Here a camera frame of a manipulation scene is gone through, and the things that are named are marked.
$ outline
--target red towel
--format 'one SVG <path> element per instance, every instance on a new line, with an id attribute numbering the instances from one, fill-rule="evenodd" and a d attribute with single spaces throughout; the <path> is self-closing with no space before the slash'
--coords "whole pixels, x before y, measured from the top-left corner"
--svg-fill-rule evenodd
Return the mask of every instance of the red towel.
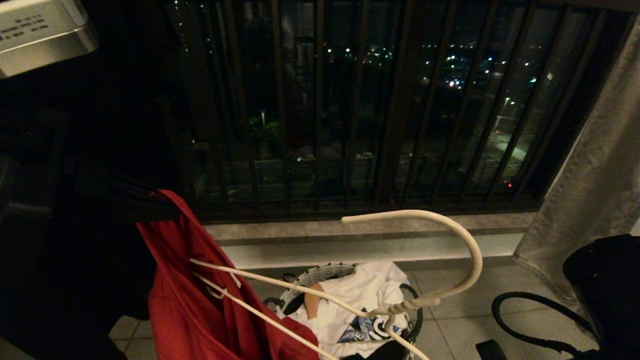
<path id="1" fill-rule="evenodd" d="M 230 299 L 219 300 L 206 292 L 204 284 L 191 271 L 228 289 L 233 296 L 317 344 L 309 328 L 289 318 L 280 320 L 263 305 L 243 277 L 237 276 L 242 284 L 238 288 L 230 274 L 189 262 L 189 258 L 195 258 L 234 267 L 182 198 L 168 190 L 159 193 L 174 202 L 182 214 L 178 220 L 138 223 L 158 264 L 149 294 L 158 359 L 318 359 L 316 352 Z"/>

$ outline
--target white laundry basket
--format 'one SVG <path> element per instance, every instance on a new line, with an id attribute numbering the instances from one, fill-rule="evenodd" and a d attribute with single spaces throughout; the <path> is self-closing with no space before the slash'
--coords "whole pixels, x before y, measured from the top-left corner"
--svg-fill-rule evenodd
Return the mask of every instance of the white laundry basket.
<path id="1" fill-rule="evenodd" d="M 282 278 L 284 281 L 291 282 L 292 284 L 309 288 L 313 284 L 317 284 L 321 281 L 337 279 L 339 277 L 351 275 L 355 271 L 355 267 L 356 265 L 351 265 L 351 264 L 328 263 L 327 265 L 315 266 L 314 268 L 307 270 L 304 274 L 297 277 L 294 274 L 284 274 Z M 410 285 L 402 284 L 400 289 L 402 290 L 405 299 L 416 299 L 418 297 L 418 293 Z M 298 299 L 298 302 L 300 301 L 299 296 L 301 294 L 302 292 L 300 291 L 297 291 L 294 289 L 288 289 L 287 291 L 282 293 L 279 299 L 276 299 L 273 297 L 268 298 L 264 301 L 264 303 L 265 305 L 275 304 L 276 314 L 279 317 L 284 317 L 290 314 L 290 312 L 287 311 L 287 308 L 290 305 L 294 305 L 296 309 L 300 307 L 299 304 L 295 304 L 294 302 L 296 301 L 296 299 Z M 406 341 L 409 341 L 411 344 L 414 345 L 415 339 L 417 338 L 418 334 L 420 333 L 420 330 L 422 329 L 422 309 L 420 308 L 415 311 L 410 311 L 406 315 L 408 320 L 407 322 L 409 325 L 402 332 L 401 336 Z M 404 360 L 413 359 L 413 353 L 409 353 L 405 349 L 403 349 L 403 351 L 404 351 L 404 354 L 402 359 Z"/>

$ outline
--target white hanger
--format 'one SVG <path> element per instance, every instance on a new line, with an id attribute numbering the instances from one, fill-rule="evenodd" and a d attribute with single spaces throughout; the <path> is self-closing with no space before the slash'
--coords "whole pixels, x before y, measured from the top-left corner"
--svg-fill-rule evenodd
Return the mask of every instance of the white hanger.
<path id="1" fill-rule="evenodd" d="M 360 310 L 354 308 L 353 306 L 350 306 L 349 304 L 341 301 L 340 299 L 338 299 L 338 298 L 336 298 L 334 296 L 331 296 L 331 295 L 329 295 L 327 293 L 324 293 L 322 291 L 313 290 L 313 289 L 306 288 L 306 287 L 303 287 L 303 286 L 294 285 L 294 284 L 291 284 L 289 282 L 272 279 L 272 278 L 266 277 L 266 276 L 252 274 L 250 272 L 245 272 L 245 271 L 242 271 L 242 270 L 229 268 L 229 267 L 226 267 L 226 266 L 214 265 L 214 264 L 206 263 L 206 262 L 195 260 L 195 259 L 190 259 L 190 261 L 192 263 L 194 263 L 194 264 L 201 265 L 201 266 L 206 266 L 208 268 L 221 270 L 221 271 L 228 272 L 228 273 L 231 273 L 231 274 L 242 275 L 242 276 L 245 276 L 245 277 L 249 277 L 251 279 L 260 280 L 260 281 L 268 282 L 270 284 L 282 286 L 284 288 L 294 289 L 294 290 L 300 291 L 302 293 L 308 293 L 308 294 L 311 294 L 311 295 L 316 295 L 316 296 L 321 297 L 323 299 L 326 299 L 326 300 L 329 300 L 331 302 L 334 302 L 338 306 L 342 307 L 343 309 L 345 309 L 345 310 L 347 310 L 347 311 L 349 311 L 351 313 L 354 313 L 357 316 L 360 316 L 362 318 L 372 318 L 372 317 L 375 317 L 375 316 L 378 316 L 378 315 L 387 315 L 387 316 L 389 316 L 389 319 L 385 323 L 385 331 L 387 332 L 387 334 L 389 334 L 394 340 L 396 340 L 398 343 L 400 343 L 402 346 L 404 346 L 407 350 L 409 350 L 410 352 L 413 352 L 420 359 L 429 360 L 429 358 L 424 353 L 422 353 L 416 347 L 411 345 L 405 339 L 402 339 L 402 337 L 400 337 L 400 335 L 396 334 L 392 330 L 392 326 L 393 326 L 393 323 L 395 322 L 396 315 L 404 313 L 404 312 L 409 311 L 409 310 L 417 310 L 417 309 L 420 309 L 421 307 L 439 305 L 441 299 L 449 297 L 451 295 L 455 295 L 455 294 L 461 293 L 461 292 L 469 289 L 478 280 L 478 278 L 480 277 L 480 273 L 482 271 L 482 266 L 483 266 L 482 253 L 481 253 L 480 247 L 478 246 L 478 244 L 475 241 L 474 237 L 471 236 L 471 234 L 464 227 L 462 227 L 462 225 L 460 225 L 457 222 L 451 220 L 450 218 L 447 218 L 447 217 L 445 217 L 443 215 L 440 215 L 440 214 L 437 214 L 437 213 L 432 213 L 430 211 L 424 211 L 424 210 L 388 211 L 386 213 L 358 215 L 358 216 L 354 216 L 354 217 L 343 217 L 342 218 L 342 222 L 345 223 L 345 224 L 354 224 L 354 223 L 358 223 L 358 222 L 369 222 L 369 221 L 389 220 L 389 219 L 398 219 L 398 218 L 421 218 L 421 219 L 424 219 L 424 220 L 430 220 L 432 222 L 437 222 L 439 224 L 446 225 L 456 235 L 461 237 L 462 240 L 464 240 L 465 245 L 469 249 L 469 252 L 471 254 L 471 260 L 472 260 L 472 268 L 471 268 L 471 271 L 469 272 L 469 274 L 467 275 L 467 277 L 464 280 L 462 280 L 459 284 L 457 284 L 456 286 L 453 286 L 452 288 L 432 291 L 432 292 L 429 292 L 427 294 L 423 294 L 422 296 L 420 296 L 417 299 L 405 300 L 405 301 L 403 301 L 403 302 L 401 302 L 399 304 L 394 304 L 394 305 L 391 305 L 391 306 L 386 307 L 386 308 L 385 307 L 379 307 L 379 308 L 377 308 L 375 310 L 372 310 L 372 311 L 369 311 L 369 312 L 365 312 L 365 311 L 360 311 Z M 239 300 L 239 299 L 233 297 L 231 294 L 229 294 L 227 292 L 226 289 L 220 288 L 219 286 L 213 284 L 211 281 L 208 281 L 206 278 L 202 277 L 201 275 L 199 275 L 199 274 L 197 274 L 195 272 L 194 272 L 194 275 L 197 276 L 200 280 L 206 282 L 209 286 L 212 286 L 213 288 L 215 288 L 216 290 L 221 292 L 221 295 L 216 295 L 216 294 L 214 294 L 213 292 L 211 292 L 209 290 L 209 292 L 213 296 L 218 297 L 219 299 L 221 297 L 223 297 L 223 296 L 229 297 L 231 300 L 237 302 L 238 304 L 243 306 L 245 309 L 251 311 L 252 313 L 254 313 L 256 315 L 258 315 L 259 317 L 261 317 L 265 321 L 269 322 L 271 325 L 274 325 L 275 327 L 277 327 L 281 331 L 284 331 L 285 333 L 287 333 L 288 335 L 292 336 L 296 340 L 300 341 L 304 345 L 310 347 L 311 349 L 315 350 L 316 352 L 319 352 L 320 354 L 322 354 L 323 356 L 327 357 L 328 359 L 337 360 L 335 357 L 327 354 L 322 349 L 320 349 L 317 346 L 309 343 L 308 341 L 304 340 L 303 338 L 301 338 L 300 336 L 296 335 L 295 333 L 289 331 L 288 329 L 282 327 L 279 323 L 274 322 L 272 319 L 268 318 L 266 315 L 260 313 L 260 311 L 254 309 L 253 307 L 249 306 L 248 304 L 242 302 L 242 300 Z"/>

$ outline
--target curtain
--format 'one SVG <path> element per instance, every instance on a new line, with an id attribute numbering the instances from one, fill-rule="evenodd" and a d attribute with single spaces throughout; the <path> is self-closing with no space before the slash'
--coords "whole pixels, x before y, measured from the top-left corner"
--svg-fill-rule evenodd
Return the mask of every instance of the curtain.
<path id="1" fill-rule="evenodd" d="M 597 238 L 628 233 L 639 217 L 640 17 L 514 259 L 577 304 L 562 271 L 566 258 Z"/>

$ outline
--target tile floor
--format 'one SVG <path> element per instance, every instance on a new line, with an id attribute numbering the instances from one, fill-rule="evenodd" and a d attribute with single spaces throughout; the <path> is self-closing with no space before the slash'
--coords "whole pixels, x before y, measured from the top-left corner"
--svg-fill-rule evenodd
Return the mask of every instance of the tile floor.
<path id="1" fill-rule="evenodd" d="M 408 275 L 418 291 L 426 292 L 454 284 L 465 274 L 463 270 L 430 270 L 410 272 Z M 276 286 L 261 282 L 252 284 L 263 299 L 282 293 Z M 431 360 L 478 360 L 480 357 L 476 344 L 493 339 L 500 343 L 507 357 L 512 360 L 568 359 L 568 354 L 560 355 L 553 350 L 516 340 L 496 324 L 491 315 L 491 303 L 497 295 L 507 291 L 529 291 L 554 298 L 532 273 L 519 266 L 486 268 L 472 289 L 446 299 L 424 313 L 418 347 Z M 595 348 L 595 343 L 583 335 L 571 320 L 537 303 L 507 300 L 502 313 L 504 321 L 516 331 L 565 341 L 579 350 Z M 111 331 L 111 337 L 130 360 L 156 358 L 149 322 L 124 317 Z M 0 340 L 0 359 L 30 360 L 30 357 Z"/>

